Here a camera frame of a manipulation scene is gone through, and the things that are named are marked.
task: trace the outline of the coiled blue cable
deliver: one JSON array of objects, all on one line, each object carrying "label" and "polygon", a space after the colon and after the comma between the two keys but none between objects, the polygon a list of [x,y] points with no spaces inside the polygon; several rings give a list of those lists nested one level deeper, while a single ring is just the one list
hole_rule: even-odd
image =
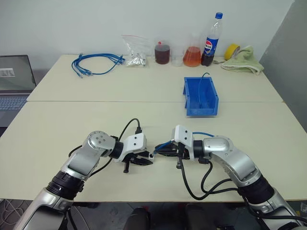
[{"label": "coiled blue cable", "polygon": [[[114,63],[114,65],[108,71],[103,72],[103,73],[93,73],[90,70],[85,69],[80,66],[80,62],[82,60],[87,59],[87,58],[92,58],[92,57],[106,57],[110,59]],[[109,73],[116,65],[119,65],[119,64],[122,65],[124,64],[124,62],[125,62],[125,59],[123,58],[123,56],[117,56],[115,54],[89,54],[89,55],[80,54],[79,57],[71,63],[71,67],[73,71],[75,71],[78,74],[80,78],[83,78],[83,75],[91,76],[91,75],[103,75],[103,74]]]}]

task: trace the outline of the yellow tape roll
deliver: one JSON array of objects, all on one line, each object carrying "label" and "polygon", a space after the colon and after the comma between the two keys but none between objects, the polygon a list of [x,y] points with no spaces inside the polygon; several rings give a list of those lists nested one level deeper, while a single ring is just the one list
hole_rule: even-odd
[{"label": "yellow tape roll", "polygon": [[240,46],[237,44],[231,44],[225,54],[224,54],[224,58],[225,60],[229,60],[232,56],[237,55],[238,51],[240,50]]}]

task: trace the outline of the table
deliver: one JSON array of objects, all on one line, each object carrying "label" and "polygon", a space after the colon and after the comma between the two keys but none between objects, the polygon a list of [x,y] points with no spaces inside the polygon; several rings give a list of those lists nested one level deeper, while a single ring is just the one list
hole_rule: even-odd
[{"label": "table", "polygon": [[[210,118],[188,118],[184,103],[27,102],[0,138],[1,198],[34,199],[58,172],[74,147],[94,130],[119,135],[133,117],[139,118],[148,149],[170,139],[182,124],[232,139],[263,175],[288,200],[306,199],[304,183],[307,134],[284,103],[223,103]],[[127,129],[132,135],[135,125]],[[108,159],[101,159],[103,165]],[[150,166],[112,162],[90,178],[76,201],[194,201],[184,187],[176,158],[156,156]],[[195,194],[208,165],[184,161]],[[227,178],[214,164],[207,185]],[[226,184],[223,188],[234,186]],[[242,201],[236,192],[210,195],[204,201]]]},{"label": "table", "polygon": [[[106,75],[79,78],[71,69],[77,55],[63,55],[28,97],[28,101],[95,102],[183,102],[184,77],[201,77],[209,72],[220,102],[282,102],[264,73],[236,73],[220,65],[174,67],[148,58],[145,68],[116,66]],[[113,62],[105,57],[89,58],[81,65],[104,72]]]}]

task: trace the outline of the orange liquid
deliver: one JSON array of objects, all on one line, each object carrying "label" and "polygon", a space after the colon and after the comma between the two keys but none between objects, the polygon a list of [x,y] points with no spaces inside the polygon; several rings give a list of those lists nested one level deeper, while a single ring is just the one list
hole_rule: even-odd
[{"label": "orange liquid", "polygon": [[201,49],[190,46],[183,57],[183,63],[190,67],[199,66],[201,64]]}]

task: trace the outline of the laptop screen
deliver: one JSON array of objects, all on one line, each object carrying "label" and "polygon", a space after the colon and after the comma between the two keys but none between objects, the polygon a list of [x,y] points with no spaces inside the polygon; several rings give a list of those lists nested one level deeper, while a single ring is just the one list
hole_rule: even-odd
[{"label": "laptop screen", "polygon": [[27,55],[0,56],[0,93],[31,92],[35,81]]}]

